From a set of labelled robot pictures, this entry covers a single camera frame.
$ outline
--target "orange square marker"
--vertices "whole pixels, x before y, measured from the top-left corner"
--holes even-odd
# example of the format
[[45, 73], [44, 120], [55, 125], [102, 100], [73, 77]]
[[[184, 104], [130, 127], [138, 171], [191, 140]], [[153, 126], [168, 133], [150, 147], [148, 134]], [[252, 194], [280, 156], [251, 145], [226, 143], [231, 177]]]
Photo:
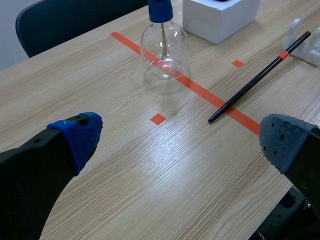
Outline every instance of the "orange square marker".
[[152, 122], [154, 122], [157, 125], [160, 125], [166, 118], [162, 116], [160, 113], [155, 115], [153, 118], [150, 119]]
[[232, 64], [235, 65], [237, 68], [241, 68], [244, 63], [242, 61], [235, 60]]

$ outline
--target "textured rubber pad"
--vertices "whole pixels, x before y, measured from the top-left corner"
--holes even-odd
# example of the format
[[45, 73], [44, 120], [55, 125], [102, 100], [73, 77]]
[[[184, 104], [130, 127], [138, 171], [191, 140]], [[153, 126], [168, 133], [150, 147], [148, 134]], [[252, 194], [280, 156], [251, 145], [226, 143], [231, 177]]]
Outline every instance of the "textured rubber pad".
[[259, 133], [264, 156], [281, 174], [284, 174], [313, 128], [318, 126], [291, 116], [280, 114], [266, 116], [260, 124]]

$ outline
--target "black chair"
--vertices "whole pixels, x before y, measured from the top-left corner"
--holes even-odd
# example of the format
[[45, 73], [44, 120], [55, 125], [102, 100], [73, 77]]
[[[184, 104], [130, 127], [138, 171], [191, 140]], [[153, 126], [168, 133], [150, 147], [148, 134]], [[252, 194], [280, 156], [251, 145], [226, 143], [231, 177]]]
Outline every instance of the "black chair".
[[15, 22], [16, 34], [31, 58], [148, 4], [148, 0], [42, 0]]

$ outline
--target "orange tape line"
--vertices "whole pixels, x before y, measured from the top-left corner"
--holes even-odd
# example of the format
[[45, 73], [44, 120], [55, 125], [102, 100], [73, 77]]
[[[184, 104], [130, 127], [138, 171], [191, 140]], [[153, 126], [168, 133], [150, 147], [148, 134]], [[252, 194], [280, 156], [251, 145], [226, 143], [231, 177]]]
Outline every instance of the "orange tape line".
[[[123, 43], [124, 45], [132, 49], [133, 51], [135, 51], [137, 54], [140, 54], [140, 47], [134, 42], [124, 37], [123, 35], [121, 35], [120, 33], [113, 32], [111, 33], [111, 36], [113, 36], [115, 39], [117, 39], [118, 41], [120, 41], [121, 43]], [[151, 53], [147, 53], [146, 58], [150, 62], [158, 61], [158, 58], [152, 55]], [[179, 74], [179, 72], [176, 72], [173, 69], [170, 71], [170, 74], [172, 74], [173, 76], [176, 73]], [[225, 102], [222, 99], [220, 99], [219, 97], [217, 97], [216, 95], [214, 95], [213, 93], [205, 89], [204, 87], [200, 86], [196, 82], [192, 81], [190, 78], [182, 75], [178, 77], [177, 80], [181, 84], [185, 85], [187, 88], [189, 88], [190, 90], [198, 94], [200, 97], [207, 100], [212, 105], [216, 106], [217, 108], [220, 108], [223, 104], [225, 104]], [[245, 126], [247, 129], [249, 129], [250, 131], [252, 131], [253, 133], [259, 136], [259, 128], [260, 128], [259, 123], [252, 120], [250, 117], [244, 115], [242, 112], [235, 109], [234, 107], [229, 108], [228, 111], [226, 111], [226, 114], [228, 114], [234, 120], [236, 120], [237, 122]]]
[[283, 51], [279, 57], [282, 58], [282, 60], [285, 60], [289, 56], [289, 52]]

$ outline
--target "light wood grain surface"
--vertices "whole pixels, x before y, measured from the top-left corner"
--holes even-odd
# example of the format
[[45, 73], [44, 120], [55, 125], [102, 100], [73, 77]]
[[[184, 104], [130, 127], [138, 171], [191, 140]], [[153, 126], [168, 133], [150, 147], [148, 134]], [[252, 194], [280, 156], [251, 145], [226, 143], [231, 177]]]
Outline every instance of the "light wood grain surface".
[[[181, 24], [182, 1], [173, 0]], [[262, 0], [256, 22], [213, 45], [188, 34], [190, 78], [230, 98], [282, 50], [290, 23], [320, 26], [319, 0]], [[84, 111], [103, 116], [98, 149], [56, 202], [42, 240], [247, 240], [291, 183], [259, 138], [174, 81], [144, 81], [146, 7], [0, 72], [0, 150]], [[236, 68], [234, 60], [245, 63]], [[281, 113], [320, 124], [320, 68], [289, 57], [235, 107], [260, 122]], [[150, 121], [157, 113], [166, 120]]]

